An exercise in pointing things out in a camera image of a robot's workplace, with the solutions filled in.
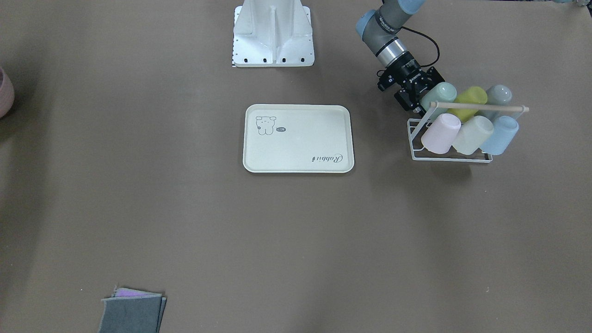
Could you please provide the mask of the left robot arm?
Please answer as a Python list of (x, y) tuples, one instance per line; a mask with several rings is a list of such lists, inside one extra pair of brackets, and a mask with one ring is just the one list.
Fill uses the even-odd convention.
[[(408, 19), (418, 13), (424, 3), (423, 0), (383, 0), (382, 6), (369, 10), (356, 25), (362, 42), (383, 65), (376, 74), (378, 89), (383, 92), (398, 85), (400, 89), (394, 94), (395, 100), (405, 111), (422, 116), (426, 109), (420, 104), (421, 97), (444, 82), (434, 66), (440, 59), (437, 42), (422, 32), (405, 27)], [(401, 30), (431, 41), (436, 47), (436, 59), (421, 65), (398, 37)]]

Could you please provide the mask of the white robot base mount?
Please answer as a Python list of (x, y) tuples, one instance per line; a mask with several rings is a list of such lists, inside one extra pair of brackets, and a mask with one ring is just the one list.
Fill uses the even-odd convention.
[(313, 66), (311, 10), (300, 0), (245, 0), (234, 9), (237, 68)]

